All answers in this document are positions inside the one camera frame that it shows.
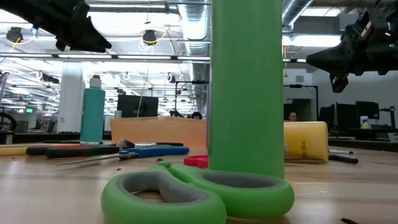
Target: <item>table surface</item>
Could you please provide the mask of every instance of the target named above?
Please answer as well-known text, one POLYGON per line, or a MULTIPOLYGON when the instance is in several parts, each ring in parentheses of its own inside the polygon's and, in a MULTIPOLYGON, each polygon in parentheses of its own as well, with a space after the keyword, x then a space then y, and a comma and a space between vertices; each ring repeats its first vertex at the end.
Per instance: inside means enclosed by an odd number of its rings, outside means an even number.
MULTIPOLYGON (((398 223, 398 154, 352 149, 359 164, 286 164, 294 188, 291 211, 278 220, 227 223, 398 223)), ((0 157, 0 223, 106 223, 100 195, 110 178, 155 164, 157 158, 111 159, 58 167, 43 157, 0 157)), ((173 163, 183 156, 163 157, 173 163)))

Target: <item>computer monitor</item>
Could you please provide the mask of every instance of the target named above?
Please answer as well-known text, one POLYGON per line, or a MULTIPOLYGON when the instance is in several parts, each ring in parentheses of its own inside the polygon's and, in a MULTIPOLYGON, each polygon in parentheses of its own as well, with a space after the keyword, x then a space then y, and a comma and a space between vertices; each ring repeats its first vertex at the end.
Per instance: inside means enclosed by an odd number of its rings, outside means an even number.
MULTIPOLYGON (((119 95, 118 110, 122 111, 122 118, 136 118, 140 96, 119 95)), ((139 107, 139 117, 157 116, 159 107, 158 97, 143 96, 141 106, 139 107)))
POLYGON ((358 107, 336 103, 337 126, 338 129, 360 128, 358 107))
POLYGON ((328 125, 328 130, 330 131, 335 125, 335 104, 327 107, 321 107, 318 120, 325 122, 328 125))
POLYGON ((356 106, 360 116, 367 116, 369 119, 380 119, 378 103, 357 101, 356 106))

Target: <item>exposed pipe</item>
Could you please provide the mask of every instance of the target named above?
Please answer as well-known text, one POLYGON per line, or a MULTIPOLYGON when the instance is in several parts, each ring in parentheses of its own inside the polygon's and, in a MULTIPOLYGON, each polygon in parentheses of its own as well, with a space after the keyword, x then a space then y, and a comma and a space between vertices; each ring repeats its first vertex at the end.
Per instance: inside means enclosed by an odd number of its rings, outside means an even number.
POLYGON ((282 31, 293 32, 293 24, 313 0, 284 0, 282 2, 282 31))
MULTIPOLYGON (((204 0, 196 0, 196 2, 205 2, 204 0)), ((182 18, 182 30, 184 39, 188 40, 205 40, 209 37, 210 26, 210 6, 201 4, 178 5, 177 6, 182 18)), ((185 43, 187 53, 192 56, 208 55, 210 46, 206 42, 187 42, 185 43)), ((192 80, 210 79, 210 66, 205 64, 192 64, 192 80)), ((201 96, 202 90, 193 88, 196 98, 197 109, 202 111, 201 96)))
POLYGON ((171 13, 179 14, 177 7, 169 6, 167 1, 162 3, 149 2, 145 4, 137 4, 131 1, 86 1, 90 6, 90 12, 144 12, 144 13, 171 13))

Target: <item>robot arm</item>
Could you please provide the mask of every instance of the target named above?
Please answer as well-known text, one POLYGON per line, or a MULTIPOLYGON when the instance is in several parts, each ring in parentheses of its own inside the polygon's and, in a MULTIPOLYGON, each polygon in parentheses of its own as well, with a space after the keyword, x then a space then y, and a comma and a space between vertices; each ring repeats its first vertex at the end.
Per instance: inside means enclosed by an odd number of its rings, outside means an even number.
POLYGON ((0 0, 0 9, 44 29, 57 39, 56 47, 105 52, 112 45, 94 28, 84 0, 0 0))
POLYGON ((350 73, 398 70, 398 1, 387 9, 367 8, 346 27, 339 45, 309 55, 307 63, 330 73, 335 93, 345 89, 350 73))

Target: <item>person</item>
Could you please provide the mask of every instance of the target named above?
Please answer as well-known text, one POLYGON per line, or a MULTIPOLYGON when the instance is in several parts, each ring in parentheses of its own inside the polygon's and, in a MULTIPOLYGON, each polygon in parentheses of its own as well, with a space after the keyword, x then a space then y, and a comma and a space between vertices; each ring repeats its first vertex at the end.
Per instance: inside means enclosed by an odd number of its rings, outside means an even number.
POLYGON ((203 116, 202 116, 201 113, 199 113, 199 112, 194 112, 194 113, 191 115, 191 117, 192 117, 192 119, 202 119, 202 118, 203 118, 203 116))
POLYGON ((289 114, 289 121, 290 121, 290 122, 296 122, 296 121, 297 121, 297 114, 294 113, 294 112, 291 112, 291 113, 289 114))

